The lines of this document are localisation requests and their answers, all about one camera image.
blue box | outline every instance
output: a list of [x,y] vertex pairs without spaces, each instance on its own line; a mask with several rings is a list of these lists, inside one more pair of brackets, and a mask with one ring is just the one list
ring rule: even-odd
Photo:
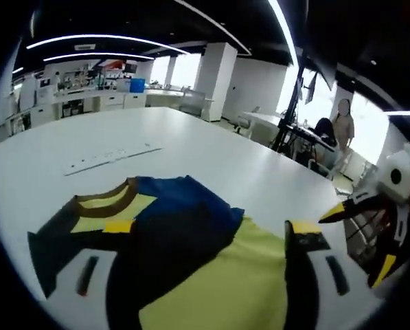
[[145,89],[145,79],[131,78],[130,93],[143,93]]

white robot part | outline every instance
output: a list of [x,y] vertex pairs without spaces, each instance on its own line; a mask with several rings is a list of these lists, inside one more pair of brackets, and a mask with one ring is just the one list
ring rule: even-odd
[[399,205],[410,198],[410,144],[387,157],[377,172],[377,189]]

window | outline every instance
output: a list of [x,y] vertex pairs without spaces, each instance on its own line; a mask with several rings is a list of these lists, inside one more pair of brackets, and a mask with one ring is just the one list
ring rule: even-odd
[[354,120],[354,139],[350,147],[368,162],[377,164],[388,132],[388,117],[359,93],[354,93],[351,116]]
[[[288,67],[277,107],[277,112],[279,113],[285,111],[290,103],[297,74],[297,68],[293,66]],[[314,76],[314,71],[309,69],[304,70],[302,78],[304,79],[305,87],[309,86]],[[334,96],[336,95],[336,89],[337,85],[334,83],[333,88],[330,91],[327,83],[322,78],[322,75],[318,73],[316,77],[315,93],[313,94],[312,101],[308,104],[305,104],[308,89],[302,88],[302,100],[299,100],[296,108],[298,122],[303,124],[304,121],[307,120],[309,126],[315,127],[316,123],[322,117],[329,118],[333,107]]]
[[171,85],[194,88],[201,54],[179,55],[172,74]]
[[152,65],[150,82],[157,81],[159,84],[165,84],[166,72],[168,71],[169,56],[158,57]]

floor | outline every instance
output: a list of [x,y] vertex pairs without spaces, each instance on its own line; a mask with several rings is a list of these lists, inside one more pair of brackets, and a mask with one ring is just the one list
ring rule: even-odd
[[[228,131],[234,132],[235,129],[233,124],[229,123],[228,120],[222,118],[219,122],[213,122],[212,124],[221,127],[222,129],[226,129]],[[246,131],[246,129],[241,129],[240,133],[241,135]],[[352,193],[353,191],[353,185],[352,182],[344,177],[342,174],[337,174],[333,178],[333,186],[337,189],[342,190],[344,193]]]

black ceiling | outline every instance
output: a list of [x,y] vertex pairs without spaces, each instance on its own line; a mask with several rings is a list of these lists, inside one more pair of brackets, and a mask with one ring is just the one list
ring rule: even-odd
[[[253,58],[284,65],[291,60],[268,0],[187,2],[223,23],[224,28],[251,50]],[[279,0],[279,3],[297,47],[311,44],[322,57],[370,79],[401,107],[410,109],[410,0],[311,0],[308,8],[307,0]],[[96,43],[97,52],[128,54],[142,54],[155,48],[108,39],[78,39],[31,50],[25,48],[37,41],[70,34],[134,36],[168,45],[226,41],[239,54],[245,53],[223,31],[175,0],[45,1],[37,17],[34,38],[26,29],[16,67],[38,69],[44,65],[44,58],[72,54],[77,44]],[[203,52],[205,46],[182,49]],[[168,54],[178,53],[162,51],[151,56]]]

